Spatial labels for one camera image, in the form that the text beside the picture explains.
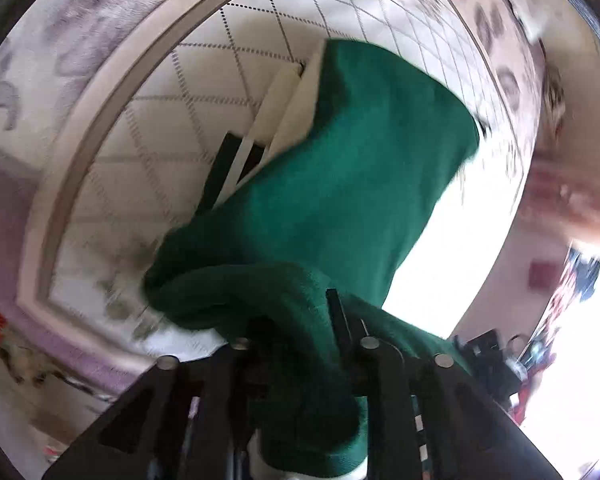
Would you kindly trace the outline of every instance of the green towel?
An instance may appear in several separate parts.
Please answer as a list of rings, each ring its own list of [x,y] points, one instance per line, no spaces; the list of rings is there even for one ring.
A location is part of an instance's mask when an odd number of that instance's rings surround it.
[[[276,327],[262,341],[275,382],[251,407],[269,465],[339,476],[366,455],[365,405],[340,367],[327,288],[405,353],[454,354],[378,307],[477,135],[464,105],[400,57],[328,41],[305,142],[165,237],[144,279],[152,307],[227,338],[254,317]]]

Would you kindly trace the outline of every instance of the black mount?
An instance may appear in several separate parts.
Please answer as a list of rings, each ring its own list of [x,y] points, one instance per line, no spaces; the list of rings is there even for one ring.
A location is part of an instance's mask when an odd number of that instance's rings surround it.
[[[363,320],[347,319],[335,290],[327,299],[352,391],[368,399],[368,480],[560,480],[451,356],[405,356],[369,336]],[[161,357],[44,480],[241,480],[255,429],[247,406],[266,395],[264,370],[247,341],[199,361]]]

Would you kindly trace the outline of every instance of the wall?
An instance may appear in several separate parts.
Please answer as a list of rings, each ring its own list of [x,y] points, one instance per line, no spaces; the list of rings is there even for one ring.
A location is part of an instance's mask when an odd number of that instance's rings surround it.
[[[567,0],[511,1],[562,76],[566,114],[556,161],[600,180],[600,43]]]
[[[563,262],[566,242],[530,224],[515,220],[502,250],[480,292],[454,329],[468,341],[496,328],[503,342],[513,335],[530,335],[551,297],[528,290],[528,268],[533,259]]]

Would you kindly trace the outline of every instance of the screw head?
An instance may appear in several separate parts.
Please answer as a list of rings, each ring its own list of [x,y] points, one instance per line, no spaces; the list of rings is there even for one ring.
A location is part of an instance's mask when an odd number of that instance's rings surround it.
[[[437,354],[433,359],[441,368],[451,368],[454,365],[454,359],[448,354]]]
[[[158,357],[158,360],[155,362],[160,370],[173,370],[178,366],[180,361],[178,361],[177,357],[172,355],[163,355],[162,357]]]
[[[248,350],[249,349],[249,340],[245,337],[239,337],[235,340],[234,343],[231,344],[231,348],[234,350]]]
[[[375,337],[367,335],[360,340],[360,346],[367,350],[374,350],[380,346],[380,342]]]

